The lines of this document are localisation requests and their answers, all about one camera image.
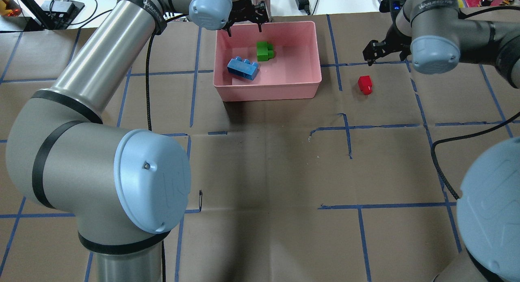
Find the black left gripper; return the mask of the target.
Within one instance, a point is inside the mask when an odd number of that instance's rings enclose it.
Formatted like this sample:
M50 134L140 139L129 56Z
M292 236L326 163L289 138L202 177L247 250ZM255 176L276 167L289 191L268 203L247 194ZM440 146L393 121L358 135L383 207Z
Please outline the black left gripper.
M233 1L226 27L228 37L232 37L230 28L234 24L245 21L257 24L261 33L262 25L269 22L266 2L261 0L258 4L253 4L251 0Z

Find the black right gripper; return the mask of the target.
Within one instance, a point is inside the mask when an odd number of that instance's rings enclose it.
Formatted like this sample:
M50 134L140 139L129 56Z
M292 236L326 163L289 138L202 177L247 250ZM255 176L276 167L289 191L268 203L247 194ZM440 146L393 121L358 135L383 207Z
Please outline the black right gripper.
M396 25L392 25L382 42L371 40L362 51L364 60L371 67L377 59L399 52L399 58L405 59L411 54L411 37L403 34Z

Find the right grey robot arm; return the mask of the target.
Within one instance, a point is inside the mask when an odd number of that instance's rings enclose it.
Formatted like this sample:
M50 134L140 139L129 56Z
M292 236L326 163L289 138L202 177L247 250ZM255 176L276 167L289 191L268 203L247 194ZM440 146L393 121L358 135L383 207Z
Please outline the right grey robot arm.
M471 20L457 0L383 0L392 26L383 41L370 41L364 60L399 53L411 56L422 74L442 74L458 63L488 64L513 88L519 88L519 23ZM431 158L444 187L457 203L457 227L466 250L434 277L435 282L518 282L519 280L519 138L493 145L466 172L456 193L436 155L441 143L496 131L519 114L481 132L435 141Z

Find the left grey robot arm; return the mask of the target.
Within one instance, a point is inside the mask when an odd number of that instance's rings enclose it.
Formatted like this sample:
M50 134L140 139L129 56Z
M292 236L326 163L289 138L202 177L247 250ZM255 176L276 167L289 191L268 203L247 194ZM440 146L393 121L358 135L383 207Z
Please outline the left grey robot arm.
M165 12L208 30L269 21L252 0L118 0L51 88L24 105L6 145L17 189L73 213L80 243L96 256L99 282L162 282L161 243L190 193L189 159L173 138L103 125L102 112Z

